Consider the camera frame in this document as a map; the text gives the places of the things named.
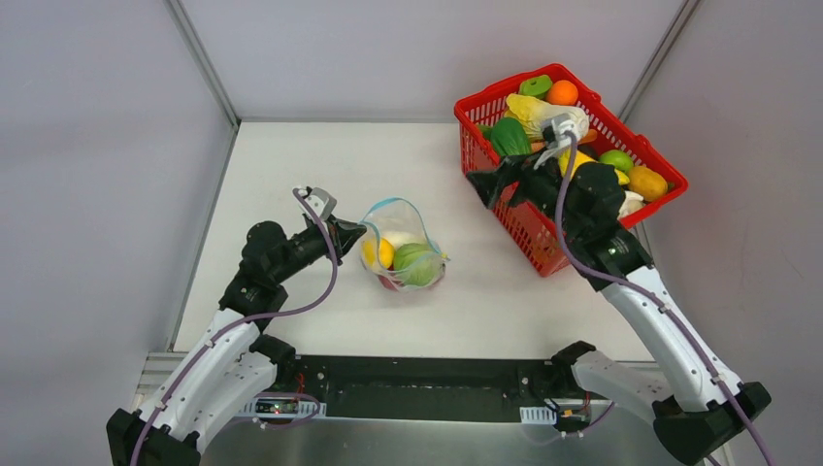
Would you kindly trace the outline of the pale green toy cabbage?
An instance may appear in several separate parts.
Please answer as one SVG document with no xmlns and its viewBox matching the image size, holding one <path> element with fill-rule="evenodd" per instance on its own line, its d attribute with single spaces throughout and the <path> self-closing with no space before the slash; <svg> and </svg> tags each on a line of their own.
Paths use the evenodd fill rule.
<svg viewBox="0 0 823 466">
<path fill-rule="evenodd" d="M 425 287 L 441 276 L 444 262 L 444 256 L 428 244 L 407 244 L 396 249 L 393 271 L 405 286 Z"/>
</svg>

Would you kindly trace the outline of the clear zip top bag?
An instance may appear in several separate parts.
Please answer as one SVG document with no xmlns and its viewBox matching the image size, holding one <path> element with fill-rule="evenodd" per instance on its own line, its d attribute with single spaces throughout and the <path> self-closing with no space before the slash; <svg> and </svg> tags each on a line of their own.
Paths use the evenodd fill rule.
<svg viewBox="0 0 823 466">
<path fill-rule="evenodd" d="M 377 202 L 360 224 L 366 234 L 356 251 L 363 268 L 396 292 L 431 288 L 445 276 L 447 254 L 430 237 L 419 209 L 409 200 Z"/>
</svg>

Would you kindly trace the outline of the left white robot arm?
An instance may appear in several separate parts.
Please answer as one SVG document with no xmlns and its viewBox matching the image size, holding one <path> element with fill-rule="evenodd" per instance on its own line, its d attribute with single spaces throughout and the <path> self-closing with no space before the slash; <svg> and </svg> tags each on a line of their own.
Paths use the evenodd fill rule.
<svg viewBox="0 0 823 466">
<path fill-rule="evenodd" d="M 295 349 L 266 335 L 282 315 L 289 278 L 320 258 L 338 268 L 366 234 L 363 224 L 329 216 L 287 237 L 262 221 L 246 236 L 239 270 L 212 322 L 172 375 L 132 412 L 106 425 L 115 465 L 197 465 L 216 434 L 258 393 L 285 392 L 296 379 Z"/>
</svg>

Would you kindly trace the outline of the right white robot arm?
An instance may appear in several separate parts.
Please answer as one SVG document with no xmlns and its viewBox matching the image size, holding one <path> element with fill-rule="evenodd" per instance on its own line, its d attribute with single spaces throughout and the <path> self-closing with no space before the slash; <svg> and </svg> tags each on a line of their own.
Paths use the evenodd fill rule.
<svg viewBox="0 0 823 466">
<path fill-rule="evenodd" d="M 745 383 L 705 343 L 666 289 L 639 240 L 619 221 L 625 192 L 612 167 L 586 163 L 562 171 L 511 157 L 467 180 L 487 207 L 506 188 L 510 203 L 528 202 L 555 224 L 557 241 L 577 271 L 627 320 L 664 375 L 655 383 L 578 343 L 558 354 L 552 388 L 566 398 L 603 395 L 650 424 L 660 444 L 695 465 L 741 432 L 774 463 L 755 419 L 771 403 L 761 383 Z"/>
</svg>

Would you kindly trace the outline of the white toy radish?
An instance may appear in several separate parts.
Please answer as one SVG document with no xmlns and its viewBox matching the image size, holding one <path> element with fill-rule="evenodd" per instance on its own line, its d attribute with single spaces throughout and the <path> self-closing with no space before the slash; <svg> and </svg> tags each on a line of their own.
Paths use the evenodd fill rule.
<svg viewBox="0 0 823 466">
<path fill-rule="evenodd" d="M 406 231 L 385 230 L 381 231 L 379 235 L 395 250 L 407 244 L 428 244 L 428 240 L 424 236 L 412 234 L 411 232 Z"/>
</svg>

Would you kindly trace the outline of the yellow toy bell pepper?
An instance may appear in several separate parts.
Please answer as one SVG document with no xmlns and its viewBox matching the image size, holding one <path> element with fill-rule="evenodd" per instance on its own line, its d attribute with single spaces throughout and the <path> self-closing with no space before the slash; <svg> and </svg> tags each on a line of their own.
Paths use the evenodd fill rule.
<svg viewBox="0 0 823 466">
<path fill-rule="evenodd" d="M 362 244 L 362 259 L 365 266 L 375 272 L 391 270 L 394 263 L 395 248 L 385 238 L 370 238 Z"/>
</svg>

